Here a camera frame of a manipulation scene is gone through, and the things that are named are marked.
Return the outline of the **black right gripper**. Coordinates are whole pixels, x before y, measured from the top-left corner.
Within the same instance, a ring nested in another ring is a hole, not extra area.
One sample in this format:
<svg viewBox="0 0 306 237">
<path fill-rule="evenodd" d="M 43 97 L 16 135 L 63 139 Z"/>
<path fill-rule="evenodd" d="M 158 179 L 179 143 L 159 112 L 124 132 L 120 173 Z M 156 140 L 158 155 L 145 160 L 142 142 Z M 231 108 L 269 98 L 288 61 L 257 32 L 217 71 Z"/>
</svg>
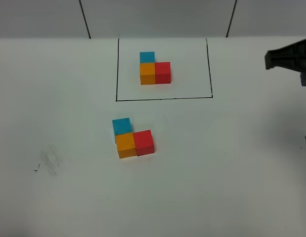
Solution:
<svg viewBox="0 0 306 237">
<path fill-rule="evenodd" d="M 306 39 L 280 49 L 269 50 L 264 61 L 266 70 L 281 67 L 300 72 L 301 85 L 306 86 Z"/>
</svg>

